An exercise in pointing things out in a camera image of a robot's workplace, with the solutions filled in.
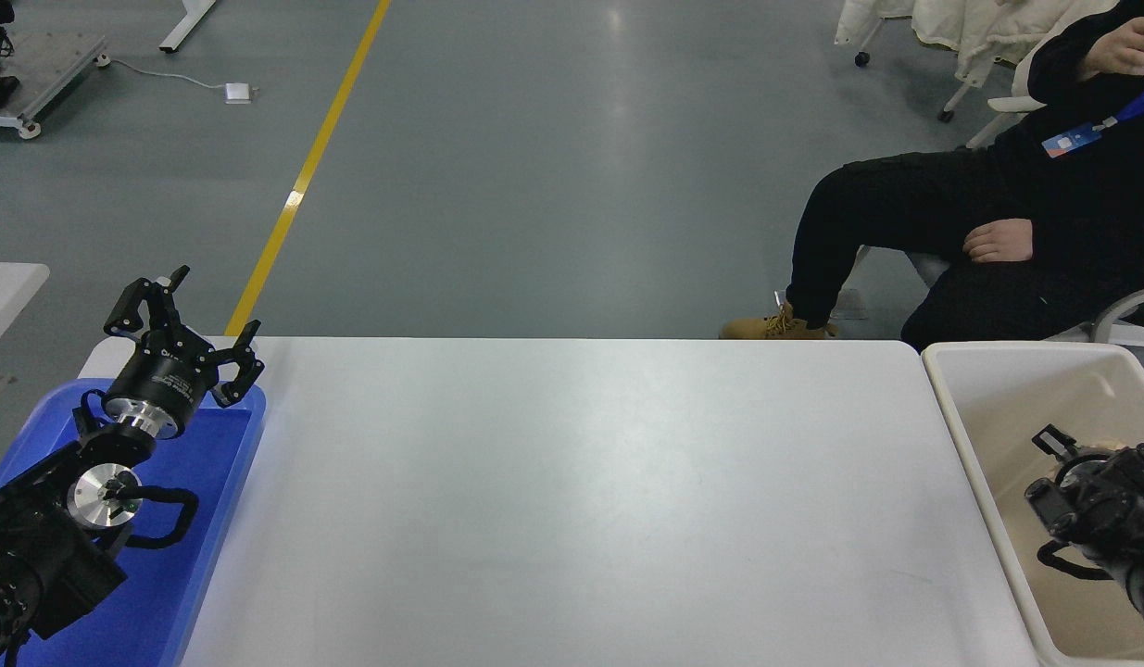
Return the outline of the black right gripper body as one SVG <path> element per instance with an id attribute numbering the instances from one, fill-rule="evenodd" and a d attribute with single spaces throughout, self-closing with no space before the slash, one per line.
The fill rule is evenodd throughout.
<path id="1" fill-rule="evenodd" d="M 1025 490 L 1025 501 L 1054 539 L 1072 539 L 1079 516 L 1070 499 L 1050 478 L 1038 478 Z"/>

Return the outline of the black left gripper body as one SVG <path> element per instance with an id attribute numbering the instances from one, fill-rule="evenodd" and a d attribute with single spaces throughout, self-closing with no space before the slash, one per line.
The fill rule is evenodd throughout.
<path id="1" fill-rule="evenodd" d="M 134 350 L 103 396 L 103 412 L 118 419 L 132 405 L 148 404 L 168 414 L 170 423 L 186 423 L 213 384 L 208 362 L 216 347 L 208 342 L 148 346 L 134 338 Z"/>

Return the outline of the blue-badge person's right hand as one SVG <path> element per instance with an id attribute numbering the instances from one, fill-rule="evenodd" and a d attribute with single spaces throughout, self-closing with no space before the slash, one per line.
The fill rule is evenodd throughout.
<path id="1" fill-rule="evenodd" d="M 1144 18 L 1126 22 L 1097 39 L 1079 64 L 1079 81 L 1087 81 L 1101 73 L 1144 76 Z"/>

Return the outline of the blue-badge person's left hand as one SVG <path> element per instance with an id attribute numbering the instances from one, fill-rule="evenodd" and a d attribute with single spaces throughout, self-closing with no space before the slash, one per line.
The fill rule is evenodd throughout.
<path id="1" fill-rule="evenodd" d="M 1034 255 L 1033 222 L 1025 217 L 993 220 L 966 235 L 962 253 L 974 263 L 1025 262 Z"/>

